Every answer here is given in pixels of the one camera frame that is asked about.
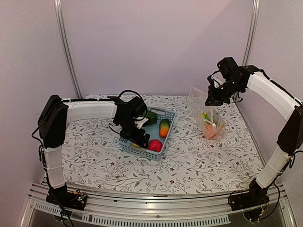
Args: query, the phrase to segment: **clear plastic bag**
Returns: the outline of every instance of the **clear plastic bag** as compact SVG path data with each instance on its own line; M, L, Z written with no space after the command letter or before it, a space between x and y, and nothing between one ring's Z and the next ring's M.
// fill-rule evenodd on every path
M188 105L200 130L207 139L223 139L225 121L212 106L205 106L207 94L193 86L190 86Z

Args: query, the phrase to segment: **table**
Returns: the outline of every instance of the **table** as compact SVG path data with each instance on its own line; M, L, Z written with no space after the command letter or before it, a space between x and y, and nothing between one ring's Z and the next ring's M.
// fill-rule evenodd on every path
M122 96L127 101L132 96ZM262 170L259 154L235 104L216 107L225 138L207 140L187 96L143 96L148 106L177 113L159 162L120 150L111 119L72 122L62 147L65 181L88 187L153 194L201 194L248 189Z

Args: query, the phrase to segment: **tabletop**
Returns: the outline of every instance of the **tabletop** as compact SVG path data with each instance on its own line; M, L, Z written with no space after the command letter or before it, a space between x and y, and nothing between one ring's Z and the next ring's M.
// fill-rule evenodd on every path
M122 96L125 101L133 96ZM208 140L188 107L187 96L143 96L148 106L176 112L160 161L120 149L112 119L71 122L62 147L65 181L126 192L200 194L248 189L263 165L235 104L215 107L225 137Z

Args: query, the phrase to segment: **white wall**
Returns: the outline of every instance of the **white wall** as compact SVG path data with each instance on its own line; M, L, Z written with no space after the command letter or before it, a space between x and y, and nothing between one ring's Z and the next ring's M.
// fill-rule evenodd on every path
M303 100L303 1L261 1L258 26L249 64L264 69L273 80ZM285 125L282 117L252 92L239 104L254 137L268 160ZM282 181L298 226L303 226L303 155Z
M53 0L1 1L0 226L18 224L43 170L30 134L51 94L74 97Z
M65 0L81 91L188 95L225 56L241 62L250 0Z

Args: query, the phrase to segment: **basket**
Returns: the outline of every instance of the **basket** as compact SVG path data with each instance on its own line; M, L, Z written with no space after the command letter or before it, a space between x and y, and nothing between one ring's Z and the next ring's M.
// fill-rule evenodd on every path
M161 151L155 152L145 148L134 147L131 141L124 139L122 137L120 137L119 139L119 144L121 145L123 152L131 153L147 159L159 161L163 154L163 151L166 148L166 143L170 136L170 132L176 117L176 113L173 111L163 110L156 107L148 107L147 109L157 114L158 121L154 125L144 126L143 129L145 129L146 133L151 135L150 140L160 140L162 142L163 146ZM159 125L160 125L160 121L163 119L168 119L170 124L169 132L166 138L161 138L159 136Z

